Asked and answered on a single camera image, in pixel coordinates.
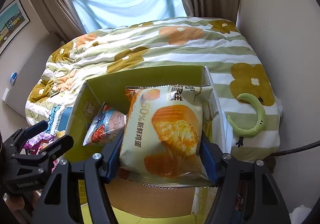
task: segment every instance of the circular fresh logo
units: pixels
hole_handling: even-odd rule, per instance
[[[86,100],[83,105],[83,113],[86,117],[93,117],[96,114],[96,103],[91,100]]]

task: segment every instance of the snack pile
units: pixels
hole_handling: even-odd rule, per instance
[[[198,150],[211,92],[211,86],[127,87],[131,106],[120,152],[126,178],[163,187],[208,185]]]
[[[104,145],[112,142],[124,127],[126,116],[105,103],[93,119],[83,145]]]

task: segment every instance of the floral bedspread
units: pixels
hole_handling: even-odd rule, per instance
[[[254,108],[236,100],[255,95],[266,111],[266,129],[239,138],[225,120],[231,153],[240,160],[262,159],[280,144],[279,114],[270,82],[257,55],[234,23],[196,17],[101,29],[56,50],[26,103],[29,124],[47,120],[55,105],[73,106],[88,77],[145,66],[201,64],[209,68],[223,113],[241,128],[257,119]]]

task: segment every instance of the headboard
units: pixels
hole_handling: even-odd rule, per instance
[[[60,47],[61,40],[55,33],[50,33],[35,48],[30,58],[20,70],[15,83],[12,85],[5,103],[23,117],[27,98],[41,78],[48,57]]]

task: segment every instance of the picture frame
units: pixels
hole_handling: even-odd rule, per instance
[[[14,37],[30,22],[20,0],[0,12],[0,56]]]

